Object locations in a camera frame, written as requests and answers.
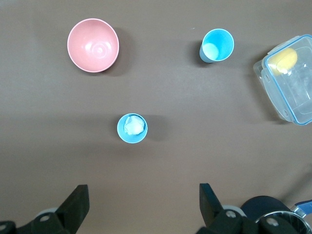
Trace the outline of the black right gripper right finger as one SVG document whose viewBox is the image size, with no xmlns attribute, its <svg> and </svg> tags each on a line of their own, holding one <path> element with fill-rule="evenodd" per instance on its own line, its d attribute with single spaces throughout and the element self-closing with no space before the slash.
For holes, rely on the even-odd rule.
<svg viewBox="0 0 312 234">
<path fill-rule="evenodd" d="M 199 206 L 205 223 L 200 234 L 296 233 L 296 229 L 281 217 L 270 214 L 255 222 L 235 210 L 224 209 L 208 183 L 199 185 Z"/>
</svg>

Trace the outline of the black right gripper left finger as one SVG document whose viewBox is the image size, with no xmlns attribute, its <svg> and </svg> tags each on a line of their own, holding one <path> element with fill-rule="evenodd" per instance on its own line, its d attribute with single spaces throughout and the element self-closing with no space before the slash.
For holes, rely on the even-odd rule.
<svg viewBox="0 0 312 234">
<path fill-rule="evenodd" d="M 0 222 L 2 234 L 75 234 L 89 212 L 87 185 L 78 185 L 53 212 L 44 212 L 24 226 L 15 222 Z"/>
</svg>

